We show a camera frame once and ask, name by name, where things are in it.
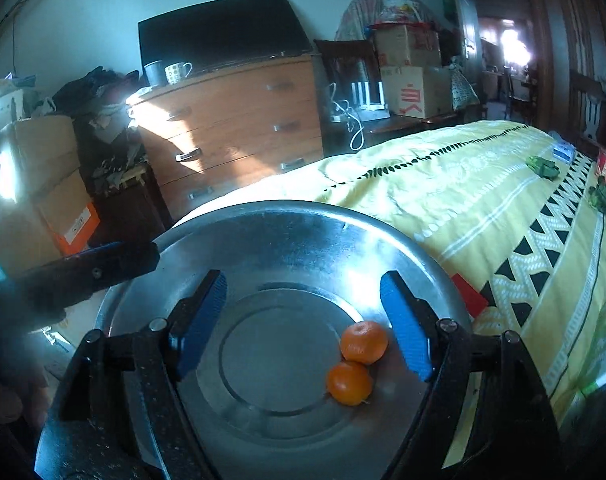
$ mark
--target gray cup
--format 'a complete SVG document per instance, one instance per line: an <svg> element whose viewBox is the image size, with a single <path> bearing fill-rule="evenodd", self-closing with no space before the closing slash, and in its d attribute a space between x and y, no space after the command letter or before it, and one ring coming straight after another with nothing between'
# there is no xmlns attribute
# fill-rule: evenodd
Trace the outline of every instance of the gray cup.
<svg viewBox="0 0 606 480"><path fill-rule="evenodd" d="M150 86L165 86L167 85L167 78L165 77L165 67L163 61L155 61L146 64L144 67L145 75Z"/></svg>

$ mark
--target white label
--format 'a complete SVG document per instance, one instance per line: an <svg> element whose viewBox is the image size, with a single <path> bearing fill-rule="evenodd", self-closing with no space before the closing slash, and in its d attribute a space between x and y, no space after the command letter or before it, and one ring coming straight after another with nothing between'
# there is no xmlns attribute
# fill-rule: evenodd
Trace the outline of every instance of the white label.
<svg viewBox="0 0 606 480"><path fill-rule="evenodd" d="M90 210L87 208L83 209L83 212L76 219L74 224L70 227L69 231L65 233L65 241L68 243L68 245L72 244L74 238L76 238L76 235L78 235L78 232L83 229L83 226L85 224L87 224L87 221L90 219L90 216Z"/></svg>

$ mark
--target drawer handle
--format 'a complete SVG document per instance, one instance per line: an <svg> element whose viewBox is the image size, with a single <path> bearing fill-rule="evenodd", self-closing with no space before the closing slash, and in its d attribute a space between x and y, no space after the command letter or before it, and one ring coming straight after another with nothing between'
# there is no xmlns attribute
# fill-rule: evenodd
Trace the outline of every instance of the drawer handle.
<svg viewBox="0 0 606 480"><path fill-rule="evenodd" d="M284 81L282 83L276 83L273 85L267 85L266 88L268 92L278 92L280 90L287 90L288 88L292 88L294 83L292 81Z"/></svg>
<svg viewBox="0 0 606 480"><path fill-rule="evenodd" d="M305 166L305 159L303 157L297 158L296 160L293 160L291 162L281 163L281 169L283 171L291 171L295 170L296 168L302 168L303 166Z"/></svg>
<svg viewBox="0 0 606 480"><path fill-rule="evenodd" d="M275 132L285 132L288 130L298 130L301 127L301 121L290 121L289 123L275 124Z"/></svg>
<svg viewBox="0 0 606 480"><path fill-rule="evenodd" d="M196 189L192 192L189 192L187 198L190 200L195 200L197 198L203 197L205 195L210 195L214 193L214 188L211 186L205 187L203 189Z"/></svg>
<svg viewBox="0 0 606 480"><path fill-rule="evenodd" d="M180 110L176 110L175 112L170 112L167 116L168 121L180 121L186 117L188 117L192 113L192 109L189 106L185 108L181 108Z"/></svg>
<svg viewBox="0 0 606 480"><path fill-rule="evenodd" d="M203 150L200 148L194 148L191 152L181 153L176 155L176 162L186 162L190 158L198 158L203 154Z"/></svg>

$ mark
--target mug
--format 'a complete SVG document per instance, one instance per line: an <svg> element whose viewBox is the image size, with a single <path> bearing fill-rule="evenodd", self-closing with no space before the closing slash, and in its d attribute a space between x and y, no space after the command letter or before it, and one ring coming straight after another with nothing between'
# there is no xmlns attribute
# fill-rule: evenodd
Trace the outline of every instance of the mug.
<svg viewBox="0 0 606 480"><path fill-rule="evenodd" d="M165 67L165 76L169 84L173 85L189 76L191 71L192 63L174 63Z"/></svg>
<svg viewBox="0 0 606 480"><path fill-rule="evenodd" d="M163 68L163 61L155 61L146 64L143 69L145 75L147 75L147 81L150 86L165 86L167 85L167 79L165 78L165 69Z"/></svg>

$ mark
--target stainless steel basin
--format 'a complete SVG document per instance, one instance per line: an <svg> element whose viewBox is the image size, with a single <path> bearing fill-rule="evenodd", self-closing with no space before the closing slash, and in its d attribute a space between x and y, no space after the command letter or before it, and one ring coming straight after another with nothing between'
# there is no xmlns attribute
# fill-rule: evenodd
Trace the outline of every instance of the stainless steel basin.
<svg viewBox="0 0 606 480"><path fill-rule="evenodd" d="M381 478L416 414L425 384L391 335L371 367L375 388L357 408L325 392L351 323L389 326L379 280L396 269L439 317L470 330L461 297L415 242L371 217L321 203L255 202L220 209L157 240L158 269L113 287L97 319L110 335L165 317L208 269L221 269L227 304L196 373L179 395L225 480ZM137 396L129 400L137 419ZM152 449L134 420L142 452Z"/></svg>

